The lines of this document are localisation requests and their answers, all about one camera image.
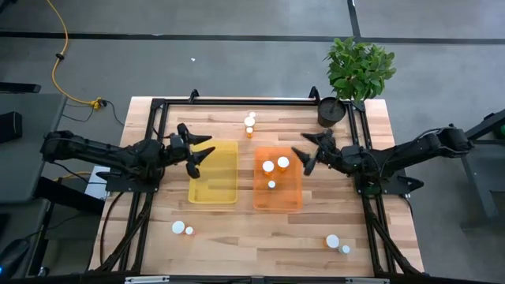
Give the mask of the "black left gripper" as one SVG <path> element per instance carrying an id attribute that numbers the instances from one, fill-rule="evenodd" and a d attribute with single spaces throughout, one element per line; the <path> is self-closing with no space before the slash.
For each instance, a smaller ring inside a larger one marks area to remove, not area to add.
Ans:
<path id="1" fill-rule="evenodd" d="M 166 147 L 166 165 L 171 166 L 186 160 L 187 174 L 191 178 L 197 179 L 200 177 L 197 167 L 215 150 L 215 147 L 189 154 L 189 145 L 201 144 L 210 140 L 212 136 L 194 135 L 184 123 L 178 124 L 177 130 L 178 134 L 171 133 L 168 136 L 170 145 Z"/>

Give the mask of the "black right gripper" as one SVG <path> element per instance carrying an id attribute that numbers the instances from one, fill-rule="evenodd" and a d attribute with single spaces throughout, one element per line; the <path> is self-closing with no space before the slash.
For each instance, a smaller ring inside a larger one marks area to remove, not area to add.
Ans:
<path id="1" fill-rule="evenodd" d="M 305 176 L 309 176 L 312 173 L 316 161 L 343 174 L 351 173 L 351 165 L 344 161 L 341 151 L 336 147 L 336 140 L 331 129 L 324 129 L 321 133 L 302 133 L 301 135 L 318 145 L 316 158 L 311 158 L 309 154 L 292 148 L 292 151 L 302 163 L 304 168 L 303 174 Z"/>

